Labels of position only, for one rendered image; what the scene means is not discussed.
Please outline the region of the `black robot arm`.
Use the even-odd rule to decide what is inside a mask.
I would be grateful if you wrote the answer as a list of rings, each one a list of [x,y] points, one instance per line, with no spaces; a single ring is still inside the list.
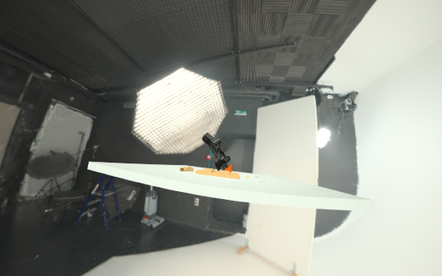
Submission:
[[[202,137],[203,142],[205,142],[206,144],[209,145],[210,149],[212,150],[212,152],[215,154],[216,158],[217,158],[217,152],[221,152],[224,153],[228,150],[228,147],[226,145],[223,144],[223,141],[218,139],[217,137],[213,137],[211,136],[209,133],[206,133],[203,137]],[[216,149],[217,148],[217,149]],[[221,160],[224,160],[225,162],[229,162],[230,160],[230,156],[225,156],[225,154],[223,154],[221,156]],[[223,168],[223,170],[228,168],[228,165],[226,163],[223,163],[224,165],[222,165],[221,167]]]

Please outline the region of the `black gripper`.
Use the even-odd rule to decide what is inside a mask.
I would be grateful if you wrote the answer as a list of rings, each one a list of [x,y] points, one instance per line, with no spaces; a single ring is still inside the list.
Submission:
[[[216,159],[211,159],[211,162],[213,162],[213,163],[215,163],[215,166],[216,166],[216,168],[217,168],[217,171],[220,171],[220,169],[221,169],[221,166],[222,165],[224,165],[223,163],[227,163],[227,162],[225,162],[223,159],[221,160],[221,156],[223,155],[224,153],[221,153],[221,152],[217,152],[217,158]]]

